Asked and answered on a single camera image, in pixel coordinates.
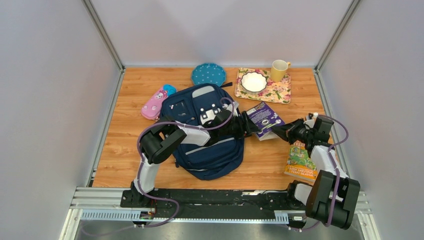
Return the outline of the purple paperback book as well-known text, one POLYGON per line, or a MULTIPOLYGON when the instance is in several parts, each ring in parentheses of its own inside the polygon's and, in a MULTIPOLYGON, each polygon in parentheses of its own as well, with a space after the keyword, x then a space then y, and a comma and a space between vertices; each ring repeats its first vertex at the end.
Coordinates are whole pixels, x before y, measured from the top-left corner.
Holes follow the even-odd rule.
POLYGON ((247 110, 246 113, 259 129, 259 132, 255 134, 259 141, 279 138, 278 135, 272 132, 272 127, 282 126, 285 122, 266 102, 262 101, 247 110))

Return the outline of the navy blue student backpack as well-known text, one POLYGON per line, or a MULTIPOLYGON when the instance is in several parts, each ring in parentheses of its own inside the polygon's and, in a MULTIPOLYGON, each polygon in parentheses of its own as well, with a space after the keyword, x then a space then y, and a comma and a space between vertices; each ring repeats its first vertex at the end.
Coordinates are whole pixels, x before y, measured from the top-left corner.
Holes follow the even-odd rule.
MULTIPOLYGON (((202 83, 178 91, 162 102, 160 118, 167 117, 182 124, 201 126, 203 115, 224 109, 232 97, 213 83, 202 83)), ((224 135, 210 146, 180 144, 173 152, 175 165, 187 170, 196 178, 210 181, 221 178, 238 168, 244 157, 245 140, 224 135)))

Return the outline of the pink cartoon pencil case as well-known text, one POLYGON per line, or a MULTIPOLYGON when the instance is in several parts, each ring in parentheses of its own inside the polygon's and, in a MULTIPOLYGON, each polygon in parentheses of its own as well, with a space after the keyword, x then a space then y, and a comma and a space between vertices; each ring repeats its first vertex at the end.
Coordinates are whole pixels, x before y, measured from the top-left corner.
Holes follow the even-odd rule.
POLYGON ((177 89, 174 86, 170 84, 164 84, 141 108, 141 115, 148 120, 157 120, 159 118, 164 100, 176 92, 177 89))

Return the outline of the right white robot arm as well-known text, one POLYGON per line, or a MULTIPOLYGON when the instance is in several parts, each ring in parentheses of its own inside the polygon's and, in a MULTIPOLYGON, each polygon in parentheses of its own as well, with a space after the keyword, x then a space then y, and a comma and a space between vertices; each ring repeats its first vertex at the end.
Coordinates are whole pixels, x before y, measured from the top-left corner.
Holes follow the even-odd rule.
POLYGON ((313 185, 295 181, 285 195, 286 205, 293 210, 305 206, 305 215, 326 227, 334 226, 343 230, 350 228, 361 185, 350 178, 336 160, 335 148, 338 143, 329 143, 333 117, 309 114, 309 119, 299 118, 284 125, 271 128, 282 140, 293 144, 304 144, 309 158, 317 169, 313 185))

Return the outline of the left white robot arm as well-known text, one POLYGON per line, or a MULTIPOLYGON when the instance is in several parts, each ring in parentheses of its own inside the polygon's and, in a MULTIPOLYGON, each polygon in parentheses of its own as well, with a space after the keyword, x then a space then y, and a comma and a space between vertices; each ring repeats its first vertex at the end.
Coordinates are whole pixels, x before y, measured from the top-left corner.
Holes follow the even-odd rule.
POLYGON ((200 125, 190 125, 168 117, 146 128, 138 137, 140 163, 132 183, 133 200, 148 207, 152 201, 177 201, 155 196, 160 165, 174 156, 176 165, 200 180, 220 178, 237 168, 243 159, 244 139, 260 129, 246 112, 223 109, 200 125))

